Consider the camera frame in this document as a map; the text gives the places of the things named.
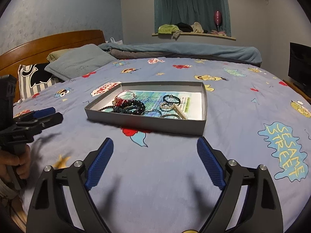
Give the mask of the person's left hand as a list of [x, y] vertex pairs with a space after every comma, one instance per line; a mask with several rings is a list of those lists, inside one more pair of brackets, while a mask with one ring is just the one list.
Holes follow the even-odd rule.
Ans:
[[29, 145], [25, 145], [25, 152], [21, 156], [15, 156], [9, 152], [1, 150], [0, 155], [0, 176], [4, 183], [10, 183], [11, 178], [6, 166], [17, 166], [17, 174], [21, 179], [27, 179], [30, 175], [31, 150]]

